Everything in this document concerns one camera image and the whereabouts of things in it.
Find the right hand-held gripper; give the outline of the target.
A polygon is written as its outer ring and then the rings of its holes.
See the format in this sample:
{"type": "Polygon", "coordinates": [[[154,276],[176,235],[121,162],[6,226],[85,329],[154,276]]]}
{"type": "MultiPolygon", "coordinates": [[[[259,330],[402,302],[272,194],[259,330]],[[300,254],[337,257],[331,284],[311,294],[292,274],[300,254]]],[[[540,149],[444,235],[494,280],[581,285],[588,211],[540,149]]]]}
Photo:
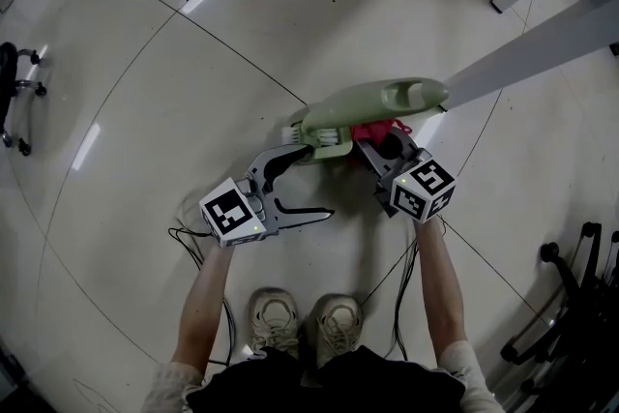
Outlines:
{"type": "Polygon", "coordinates": [[[426,223],[451,201],[457,179],[402,129],[393,129],[403,162],[392,169],[368,139],[354,141],[358,159],[378,179],[375,197],[389,217],[402,212],[417,223],[426,223]]]}

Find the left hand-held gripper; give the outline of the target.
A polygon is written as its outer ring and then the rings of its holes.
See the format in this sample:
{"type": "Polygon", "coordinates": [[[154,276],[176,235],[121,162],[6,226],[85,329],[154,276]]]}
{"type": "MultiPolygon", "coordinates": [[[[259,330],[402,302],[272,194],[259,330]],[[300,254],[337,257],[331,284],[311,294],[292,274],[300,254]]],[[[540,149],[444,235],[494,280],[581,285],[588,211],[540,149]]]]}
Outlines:
{"type": "Polygon", "coordinates": [[[248,167],[247,178],[227,178],[199,200],[201,216],[221,248],[262,241],[277,236],[279,230],[326,221],[335,213],[322,207],[289,209],[278,198],[273,204],[268,196],[276,179],[312,151],[306,144],[263,151],[248,167]]]}

